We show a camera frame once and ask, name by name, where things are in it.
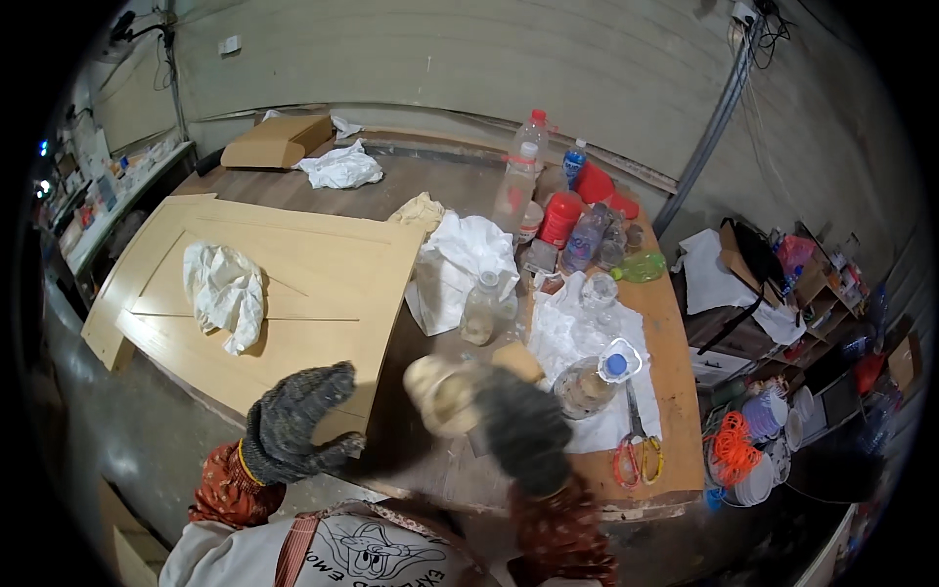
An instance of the work glove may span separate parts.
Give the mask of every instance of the work glove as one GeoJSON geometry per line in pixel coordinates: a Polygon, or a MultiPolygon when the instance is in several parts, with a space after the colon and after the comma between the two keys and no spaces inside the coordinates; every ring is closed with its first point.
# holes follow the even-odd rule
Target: work glove
{"type": "Polygon", "coordinates": [[[365,437],[347,432],[314,446],[313,429],[327,409],[348,400],[355,386],[355,368],[342,362],[304,369],[281,379],[248,410],[241,458],[251,476],[263,485],[294,483],[329,471],[365,446],[365,437]]]}
{"type": "Polygon", "coordinates": [[[564,447],[573,432],[561,403],[501,367],[487,370],[473,402],[489,451],[528,496],[554,495],[571,477],[564,447]]]}

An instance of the pink plastic bag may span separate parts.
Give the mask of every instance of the pink plastic bag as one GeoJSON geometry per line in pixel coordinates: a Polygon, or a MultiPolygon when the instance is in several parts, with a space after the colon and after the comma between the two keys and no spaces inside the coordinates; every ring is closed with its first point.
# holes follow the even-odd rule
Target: pink plastic bag
{"type": "Polygon", "coordinates": [[[776,251],[776,257],[782,264],[782,271],[786,275],[795,273],[795,268],[805,265],[815,250],[815,241],[804,239],[793,235],[783,237],[779,250],[776,251]]]}

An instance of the electrical outlet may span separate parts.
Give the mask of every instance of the electrical outlet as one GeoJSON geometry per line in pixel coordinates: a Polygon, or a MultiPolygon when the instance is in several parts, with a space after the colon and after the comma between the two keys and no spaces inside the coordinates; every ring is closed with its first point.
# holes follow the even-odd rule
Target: electrical outlet
{"type": "Polygon", "coordinates": [[[731,17],[744,26],[757,22],[757,13],[744,2],[734,2],[731,17]]]}
{"type": "Polygon", "coordinates": [[[234,53],[240,48],[241,48],[241,35],[235,35],[223,41],[219,41],[219,55],[227,55],[230,53],[234,53]]]}

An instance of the scissors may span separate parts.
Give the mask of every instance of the scissors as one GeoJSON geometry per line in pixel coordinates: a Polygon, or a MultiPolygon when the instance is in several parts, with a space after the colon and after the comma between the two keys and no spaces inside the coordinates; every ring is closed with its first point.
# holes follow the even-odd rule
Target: scissors
{"type": "Polygon", "coordinates": [[[658,478],[662,475],[662,466],[665,464],[665,457],[662,455],[662,445],[659,443],[658,438],[652,436],[647,436],[645,430],[642,429],[642,421],[639,418],[639,407],[636,403],[636,392],[633,390],[632,383],[626,382],[626,392],[628,393],[629,400],[629,429],[632,431],[632,434],[627,434],[620,440],[620,444],[616,447],[616,453],[613,454],[613,475],[616,477],[616,482],[620,484],[620,487],[624,489],[635,489],[639,486],[639,481],[645,485],[651,485],[658,481],[658,478]],[[636,460],[636,447],[639,446],[642,449],[642,461],[641,467],[636,460]],[[626,454],[629,456],[629,476],[623,477],[623,449],[625,449],[626,454]],[[655,467],[655,473],[652,477],[649,476],[648,471],[648,461],[649,453],[655,453],[658,464],[655,467]]]}

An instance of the yellow scissors handle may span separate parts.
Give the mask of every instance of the yellow scissors handle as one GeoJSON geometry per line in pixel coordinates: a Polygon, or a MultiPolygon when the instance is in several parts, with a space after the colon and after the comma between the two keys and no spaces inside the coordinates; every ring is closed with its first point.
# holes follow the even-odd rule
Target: yellow scissors handle
{"type": "Polygon", "coordinates": [[[658,478],[662,475],[662,466],[665,464],[665,456],[662,455],[662,445],[659,443],[658,439],[654,436],[642,440],[642,483],[646,485],[651,485],[658,481],[658,478]],[[648,475],[648,461],[649,453],[651,452],[646,448],[646,443],[652,447],[652,451],[655,451],[655,454],[658,456],[658,464],[655,467],[655,474],[652,477],[648,475]]]}

